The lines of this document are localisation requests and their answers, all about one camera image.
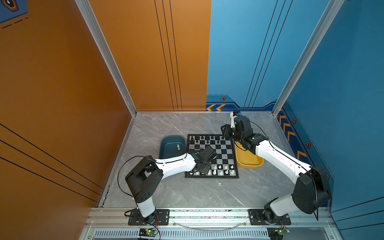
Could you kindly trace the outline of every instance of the orange wall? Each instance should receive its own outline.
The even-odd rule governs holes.
[[[27,4],[0,24],[0,231],[77,239],[131,116],[76,3]]]
[[[138,111],[205,110],[211,0],[90,0]]]

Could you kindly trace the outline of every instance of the yellow tray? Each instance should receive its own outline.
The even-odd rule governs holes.
[[[235,142],[235,144],[242,150],[245,150],[239,142]],[[250,151],[242,151],[238,147],[235,146],[235,154],[236,162],[239,167],[255,169],[263,165],[264,159],[262,157],[254,155]]]

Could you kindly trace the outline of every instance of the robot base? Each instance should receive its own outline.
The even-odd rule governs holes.
[[[276,219],[274,223],[268,223],[265,217],[265,212],[268,211],[267,209],[248,209],[248,216],[249,220],[251,222],[251,225],[274,225],[280,224],[280,221],[284,225],[291,225],[291,219],[289,218],[288,214],[285,214],[284,216],[279,217]]]
[[[141,225],[157,225],[157,218],[159,218],[159,225],[168,225],[169,209],[156,209],[151,215],[143,218],[138,209],[132,209],[131,215],[129,216],[128,225],[130,226],[141,226]]]

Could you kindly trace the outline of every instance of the robotic arm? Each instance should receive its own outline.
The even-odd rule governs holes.
[[[234,139],[245,150],[269,161],[295,184],[292,194],[275,198],[264,206],[264,216],[269,224],[280,222],[291,212],[301,210],[311,214],[332,199],[327,174],[322,167],[311,167],[276,147],[266,136],[254,134],[250,120],[241,116],[240,111],[232,112],[231,125],[222,126],[221,130],[224,137]],[[169,159],[144,157],[125,177],[143,220],[151,222],[156,214],[152,194],[162,179],[184,171],[207,174],[215,158],[216,152],[211,147],[190,150]]]

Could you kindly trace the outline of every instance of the orange chevron arrow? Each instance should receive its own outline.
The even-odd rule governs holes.
[[[223,104],[223,105],[221,105],[220,107],[216,108],[216,110],[217,110],[217,111],[221,111],[220,108],[222,108],[222,107],[224,107],[224,106],[225,106],[225,104]]]
[[[284,123],[283,126],[283,132],[285,133],[285,127],[290,127],[291,125],[289,123]]]
[[[307,157],[307,155],[305,153],[297,151],[297,160],[300,160],[300,155]]]
[[[209,107],[207,108],[207,110],[208,110],[208,111],[212,111],[212,110],[211,110],[211,107],[213,107],[213,106],[215,106],[215,105],[216,105],[216,104],[212,104],[211,106],[209,106]]]
[[[290,132],[290,131],[288,131],[288,136],[287,136],[287,138],[288,138],[288,142],[289,142],[289,136],[290,135],[294,135],[294,136],[296,136],[296,134],[294,133],[294,132]]]
[[[283,115],[280,116],[280,125],[281,125],[281,119],[282,118],[286,118],[286,116],[283,116]]]

